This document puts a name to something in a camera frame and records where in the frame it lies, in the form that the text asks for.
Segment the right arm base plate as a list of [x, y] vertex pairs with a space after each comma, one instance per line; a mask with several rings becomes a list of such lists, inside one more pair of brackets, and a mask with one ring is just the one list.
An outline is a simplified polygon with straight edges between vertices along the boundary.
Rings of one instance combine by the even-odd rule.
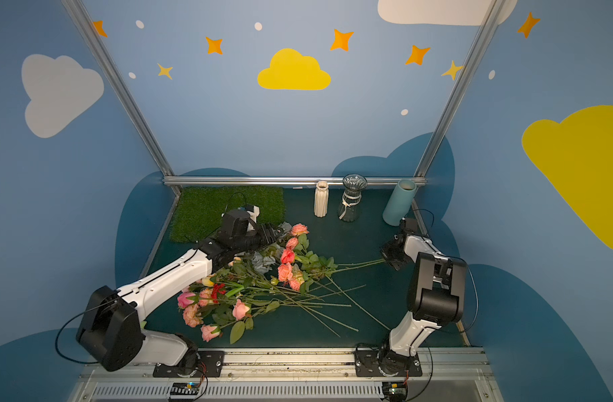
[[356, 348], [354, 366], [358, 377], [421, 377], [423, 375], [417, 354], [406, 357], [383, 348]]

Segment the pink rose spray stem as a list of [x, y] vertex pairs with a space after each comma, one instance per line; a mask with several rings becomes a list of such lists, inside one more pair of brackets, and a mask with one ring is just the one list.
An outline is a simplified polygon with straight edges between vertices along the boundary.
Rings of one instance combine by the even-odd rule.
[[289, 286], [293, 291], [306, 292], [310, 286], [322, 279], [331, 279], [336, 273], [354, 271], [385, 263], [385, 259], [359, 263], [338, 264], [332, 257], [295, 255], [292, 261], [284, 259], [277, 268], [278, 282]]

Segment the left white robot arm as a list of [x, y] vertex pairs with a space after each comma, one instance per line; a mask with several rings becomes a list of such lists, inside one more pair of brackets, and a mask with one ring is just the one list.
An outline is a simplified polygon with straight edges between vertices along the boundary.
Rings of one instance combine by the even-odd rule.
[[131, 363], [192, 370], [197, 361], [192, 342], [145, 330], [141, 323], [182, 289], [228, 265], [237, 254], [275, 243], [281, 233], [272, 224], [253, 224], [245, 234], [221, 230], [149, 276], [116, 290], [100, 287], [90, 296], [75, 336], [77, 343], [108, 372]]

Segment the coral pink rose stem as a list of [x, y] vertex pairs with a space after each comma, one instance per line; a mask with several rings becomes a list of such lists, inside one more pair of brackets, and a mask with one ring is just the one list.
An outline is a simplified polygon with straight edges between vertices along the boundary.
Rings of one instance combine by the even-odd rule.
[[[286, 243], [284, 252], [281, 255], [281, 263], [283, 263], [284, 259], [292, 261], [295, 255], [315, 254], [319, 256], [310, 249], [310, 241], [308, 235], [308, 227], [306, 227], [304, 224], [295, 224], [292, 226], [291, 237]], [[375, 321], [375, 323], [378, 323], [383, 328], [387, 328], [387, 326], [382, 323], [375, 315], [370, 313], [366, 308], [362, 307], [360, 303], [358, 303], [351, 297], [350, 290], [344, 290], [341, 286], [339, 286], [338, 283], [333, 280], [333, 276], [331, 279], [325, 278], [319, 282], [316, 282], [315, 284], [311, 285], [310, 289], [306, 292], [295, 292], [306, 295], [311, 291], [314, 286], [316, 286], [317, 288], [323, 288], [325, 291], [328, 292], [330, 296], [343, 296], [347, 301], [351, 302], [354, 307], [358, 308], [362, 313], [364, 313], [366, 316]]]

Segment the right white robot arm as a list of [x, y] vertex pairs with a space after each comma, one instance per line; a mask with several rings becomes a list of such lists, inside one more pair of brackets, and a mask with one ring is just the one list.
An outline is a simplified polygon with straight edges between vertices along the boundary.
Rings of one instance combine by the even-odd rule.
[[407, 313], [389, 332], [377, 355], [380, 372], [394, 377], [410, 370], [417, 348], [432, 333], [462, 320], [468, 264], [443, 254], [430, 239], [418, 234], [397, 234], [381, 252], [397, 270], [413, 267]]

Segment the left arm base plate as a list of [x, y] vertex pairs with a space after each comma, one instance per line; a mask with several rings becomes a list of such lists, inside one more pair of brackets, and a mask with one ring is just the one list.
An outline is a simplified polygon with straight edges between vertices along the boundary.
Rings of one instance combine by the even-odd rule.
[[189, 351], [174, 366], [158, 363], [152, 376], [166, 379], [219, 378], [224, 356], [225, 352], [220, 350]]

